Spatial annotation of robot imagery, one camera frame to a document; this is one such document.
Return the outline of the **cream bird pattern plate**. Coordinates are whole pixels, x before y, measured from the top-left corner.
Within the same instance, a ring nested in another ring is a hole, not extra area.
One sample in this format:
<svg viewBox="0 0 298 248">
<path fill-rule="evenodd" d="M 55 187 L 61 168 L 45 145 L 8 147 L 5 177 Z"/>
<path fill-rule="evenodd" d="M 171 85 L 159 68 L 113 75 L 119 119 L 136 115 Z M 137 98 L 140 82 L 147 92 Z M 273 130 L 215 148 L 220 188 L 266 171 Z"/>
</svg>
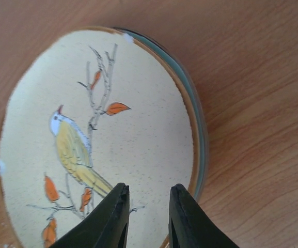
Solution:
<svg viewBox="0 0 298 248">
<path fill-rule="evenodd" d="M 6 108 L 0 175 L 21 247 L 49 247 L 119 182 L 128 247 L 168 247 L 170 188 L 197 197 L 205 134 L 189 78 L 158 46 L 106 27 L 70 32 L 32 63 Z"/>
</svg>

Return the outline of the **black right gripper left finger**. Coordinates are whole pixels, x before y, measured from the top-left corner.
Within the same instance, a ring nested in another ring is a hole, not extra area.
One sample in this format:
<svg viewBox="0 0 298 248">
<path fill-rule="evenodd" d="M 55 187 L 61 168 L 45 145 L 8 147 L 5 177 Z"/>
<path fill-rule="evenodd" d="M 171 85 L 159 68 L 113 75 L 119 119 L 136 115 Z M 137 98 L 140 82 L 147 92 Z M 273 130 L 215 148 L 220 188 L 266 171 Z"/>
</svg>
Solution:
<svg viewBox="0 0 298 248">
<path fill-rule="evenodd" d="M 129 186 L 118 183 L 88 217 L 59 238 L 51 247 L 126 247 L 129 215 Z"/>
</svg>

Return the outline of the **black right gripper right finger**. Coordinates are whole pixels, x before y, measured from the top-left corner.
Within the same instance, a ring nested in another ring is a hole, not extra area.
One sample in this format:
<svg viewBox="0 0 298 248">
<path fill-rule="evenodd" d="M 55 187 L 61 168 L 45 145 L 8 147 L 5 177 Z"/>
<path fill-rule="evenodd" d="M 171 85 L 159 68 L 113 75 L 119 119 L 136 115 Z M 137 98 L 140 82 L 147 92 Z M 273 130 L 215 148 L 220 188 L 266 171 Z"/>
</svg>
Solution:
<svg viewBox="0 0 298 248">
<path fill-rule="evenodd" d="M 170 247 L 239 247 L 209 219 L 182 184 L 170 191 L 168 228 Z"/>
</svg>

